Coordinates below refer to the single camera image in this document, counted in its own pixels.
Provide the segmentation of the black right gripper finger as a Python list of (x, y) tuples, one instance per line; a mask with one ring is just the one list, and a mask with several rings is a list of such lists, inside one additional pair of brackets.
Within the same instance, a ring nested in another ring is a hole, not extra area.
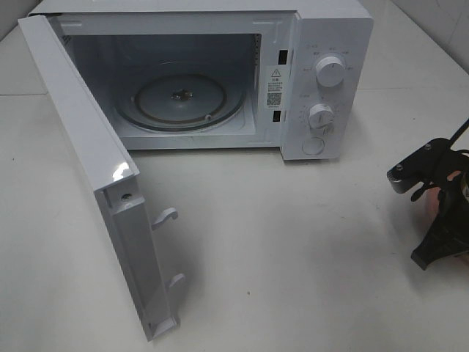
[(410, 257), (425, 271), (435, 261), (467, 253), (468, 231), (444, 223), (433, 223)]

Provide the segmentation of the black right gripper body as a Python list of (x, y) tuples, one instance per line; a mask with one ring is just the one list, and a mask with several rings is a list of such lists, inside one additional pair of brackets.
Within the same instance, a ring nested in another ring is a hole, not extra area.
[(468, 234), (468, 150), (448, 150), (438, 161), (432, 185), (438, 189), (432, 231)]

